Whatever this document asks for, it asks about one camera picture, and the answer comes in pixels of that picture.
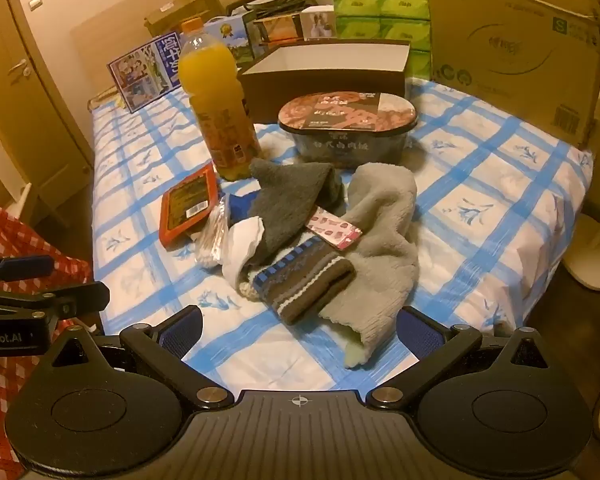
sock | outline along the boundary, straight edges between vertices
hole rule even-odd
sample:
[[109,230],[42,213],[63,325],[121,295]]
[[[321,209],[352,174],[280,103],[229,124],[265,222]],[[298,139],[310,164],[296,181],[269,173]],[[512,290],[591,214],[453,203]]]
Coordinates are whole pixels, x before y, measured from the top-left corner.
[[355,278],[319,313],[350,338],[345,366],[364,364],[395,330],[395,317],[416,278],[418,253],[406,239],[416,199],[413,173],[401,166],[369,163],[351,179],[349,211],[342,217],[362,236],[343,255]]
[[242,220],[229,229],[222,255],[222,275],[235,290],[238,289],[240,272],[253,256],[263,232],[262,220],[258,216]]
[[264,236],[249,260],[252,266],[267,263],[302,230],[315,205],[337,214],[344,206],[342,180],[331,164],[308,162],[279,166],[254,158],[251,174],[260,192],[249,216],[259,216]]
[[353,275],[349,260],[312,236],[261,270],[252,285],[262,301],[291,324],[310,307],[321,308],[331,301]]

tissue paper pack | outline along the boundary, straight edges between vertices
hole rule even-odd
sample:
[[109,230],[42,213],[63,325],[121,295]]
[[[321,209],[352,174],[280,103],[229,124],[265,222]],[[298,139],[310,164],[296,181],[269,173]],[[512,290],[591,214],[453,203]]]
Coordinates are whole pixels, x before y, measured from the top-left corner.
[[407,69],[404,71],[407,77],[419,77],[420,79],[431,79],[431,53],[421,50],[410,50]]
[[429,19],[428,0],[378,0],[378,5],[384,18]]
[[415,50],[431,50],[430,22],[381,18],[380,37],[384,40],[409,41]]
[[337,16],[380,16],[378,0],[333,0]]
[[373,40],[380,38],[380,18],[336,17],[336,30],[341,40]]

gray sock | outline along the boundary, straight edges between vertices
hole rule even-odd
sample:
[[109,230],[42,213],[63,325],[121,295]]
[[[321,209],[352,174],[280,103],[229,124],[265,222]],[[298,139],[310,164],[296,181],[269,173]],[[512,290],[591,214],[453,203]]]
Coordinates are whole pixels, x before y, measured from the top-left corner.
[[279,166],[254,158],[251,174],[260,183],[249,216],[259,216],[264,235],[251,266],[265,263],[300,231],[315,205],[338,214],[344,205],[342,180],[331,164],[308,162]]
[[401,166],[360,166],[347,191],[342,217],[362,230],[344,256],[355,278],[321,311],[320,317],[347,334],[345,366],[364,364],[395,330],[395,316],[413,288],[418,251],[405,239],[415,206],[413,173]]

black mount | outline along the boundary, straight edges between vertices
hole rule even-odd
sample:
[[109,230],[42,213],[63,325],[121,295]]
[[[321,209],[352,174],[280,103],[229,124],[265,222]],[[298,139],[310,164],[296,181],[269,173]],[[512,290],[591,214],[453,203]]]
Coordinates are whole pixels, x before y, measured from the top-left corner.
[[273,479],[294,468],[311,479],[535,479],[559,475],[586,445],[589,410],[535,330],[489,338],[405,307],[397,332],[420,361],[362,403],[356,392],[236,401],[180,360],[202,334],[196,306],[119,337],[71,327],[12,403],[6,433],[26,480]]
[[[0,281],[16,282],[48,276],[51,256],[0,258]],[[50,345],[60,319],[101,312],[109,303],[109,289],[100,282],[17,294],[0,290],[0,356],[40,355]]]

metal screw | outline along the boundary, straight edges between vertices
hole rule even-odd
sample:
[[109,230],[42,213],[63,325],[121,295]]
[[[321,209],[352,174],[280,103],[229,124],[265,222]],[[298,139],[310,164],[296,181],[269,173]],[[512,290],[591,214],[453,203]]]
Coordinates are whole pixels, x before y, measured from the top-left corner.
[[198,390],[198,399],[202,402],[222,402],[225,400],[229,393],[224,388],[218,388],[216,386],[209,386],[208,388],[202,388]]
[[371,396],[378,402],[388,404],[389,402],[398,402],[403,397],[403,394],[398,388],[384,386],[373,390]]

